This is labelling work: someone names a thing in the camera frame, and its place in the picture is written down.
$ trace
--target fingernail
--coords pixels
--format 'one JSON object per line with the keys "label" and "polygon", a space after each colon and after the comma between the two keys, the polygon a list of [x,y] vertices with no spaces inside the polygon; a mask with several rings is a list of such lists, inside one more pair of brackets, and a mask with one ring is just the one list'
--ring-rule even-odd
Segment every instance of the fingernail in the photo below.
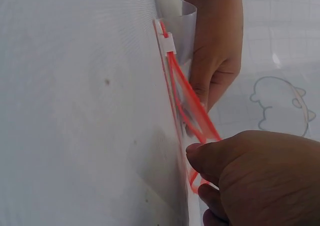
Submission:
{"label": "fingernail", "polygon": [[201,102],[201,105],[203,106],[203,108],[205,109],[205,111],[207,111],[207,106],[205,103]]}
{"label": "fingernail", "polygon": [[198,194],[201,196],[206,196],[211,192],[212,192],[212,187],[208,183],[204,183],[200,185],[200,187],[198,188]]}
{"label": "fingernail", "polygon": [[190,146],[188,146],[187,148],[186,148],[186,152],[187,153],[191,153],[191,152],[193,152],[193,151],[195,151],[198,147],[200,147],[202,144],[201,143],[194,143],[194,144],[191,144]]}

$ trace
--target finger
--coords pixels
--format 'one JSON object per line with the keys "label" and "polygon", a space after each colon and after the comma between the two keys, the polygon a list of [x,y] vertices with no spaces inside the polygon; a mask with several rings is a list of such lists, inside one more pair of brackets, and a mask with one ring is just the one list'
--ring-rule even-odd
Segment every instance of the finger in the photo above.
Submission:
{"label": "finger", "polygon": [[203,224],[204,226],[228,226],[228,223],[218,219],[210,209],[205,211],[203,214]]}
{"label": "finger", "polygon": [[220,193],[209,184],[203,184],[198,189],[199,197],[209,207],[211,212],[220,220],[228,222],[228,216],[221,203]]}
{"label": "finger", "polygon": [[186,157],[198,173],[220,178],[224,168],[248,150],[243,135],[247,133],[203,146],[192,145],[186,149]]}
{"label": "finger", "polygon": [[200,174],[200,175],[204,180],[207,180],[208,182],[212,182],[215,186],[219,184],[219,178],[215,176],[208,175],[208,174]]}
{"label": "finger", "polygon": [[213,61],[208,55],[206,48],[197,50],[193,55],[190,71],[190,84],[205,108],[208,107],[210,81],[215,71],[212,67]]}
{"label": "finger", "polygon": [[214,72],[208,93],[208,110],[220,99],[240,72],[240,59],[225,61]]}

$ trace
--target white surface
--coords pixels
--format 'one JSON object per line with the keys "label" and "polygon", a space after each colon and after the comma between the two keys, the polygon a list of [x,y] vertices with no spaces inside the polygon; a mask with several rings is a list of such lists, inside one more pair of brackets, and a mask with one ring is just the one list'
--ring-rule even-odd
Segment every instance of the white surface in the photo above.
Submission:
{"label": "white surface", "polygon": [[0,0],[0,225],[186,225],[154,0]]}
{"label": "white surface", "polygon": [[165,38],[163,35],[160,36],[160,43],[162,44],[163,51],[165,53],[173,52],[177,54],[174,38],[171,33],[168,33],[168,37]]}

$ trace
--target white plastic slider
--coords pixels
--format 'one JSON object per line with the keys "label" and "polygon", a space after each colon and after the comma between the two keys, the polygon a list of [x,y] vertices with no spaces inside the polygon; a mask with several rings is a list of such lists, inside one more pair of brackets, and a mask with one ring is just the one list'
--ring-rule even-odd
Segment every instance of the white plastic slider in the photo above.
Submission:
{"label": "white plastic slider", "polygon": [[177,54],[176,46],[174,42],[174,37],[170,32],[168,32],[168,38],[165,38],[163,34],[160,35],[160,43],[162,45],[162,49],[164,50],[164,53],[173,52],[174,54]]}

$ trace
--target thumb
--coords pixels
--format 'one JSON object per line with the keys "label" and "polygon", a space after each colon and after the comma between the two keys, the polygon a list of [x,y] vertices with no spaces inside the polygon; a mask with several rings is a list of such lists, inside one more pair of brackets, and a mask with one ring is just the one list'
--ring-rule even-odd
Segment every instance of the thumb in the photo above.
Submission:
{"label": "thumb", "polygon": [[239,135],[236,135],[203,146],[191,145],[186,149],[186,157],[198,173],[206,175],[206,179],[215,178],[219,181],[223,170],[248,150],[239,145],[239,139]]}
{"label": "thumb", "polygon": [[204,50],[198,50],[193,55],[190,71],[190,84],[205,108],[208,108],[208,97],[212,72],[211,61]]}

